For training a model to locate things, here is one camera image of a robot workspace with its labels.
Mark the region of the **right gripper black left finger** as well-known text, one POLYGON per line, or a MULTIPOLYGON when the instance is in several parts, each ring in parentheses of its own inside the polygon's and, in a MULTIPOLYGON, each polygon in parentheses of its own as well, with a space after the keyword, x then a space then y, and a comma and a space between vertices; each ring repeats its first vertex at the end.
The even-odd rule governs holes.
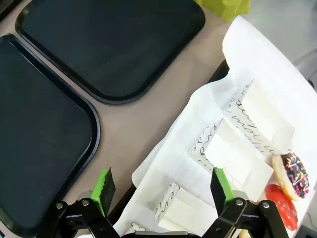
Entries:
POLYGON ((88 229, 94 238, 118 238, 107 218, 115 192, 111 168, 103 170, 90 197, 68 205, 58 202, 48 219, 48 237, 73 238, 79 230, 88 229))

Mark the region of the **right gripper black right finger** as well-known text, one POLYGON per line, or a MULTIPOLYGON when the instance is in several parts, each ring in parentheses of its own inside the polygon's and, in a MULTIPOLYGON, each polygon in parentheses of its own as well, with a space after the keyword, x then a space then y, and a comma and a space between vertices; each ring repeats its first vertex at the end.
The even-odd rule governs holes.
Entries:
POLYGON ((273 201, 253 204, 235 197, 223 169, 217 167, 212 170, 210 189, 218 218, 202 237, 230 238, 238 229, 247 230, 252 238, 284 237, 284 224, 273 201))

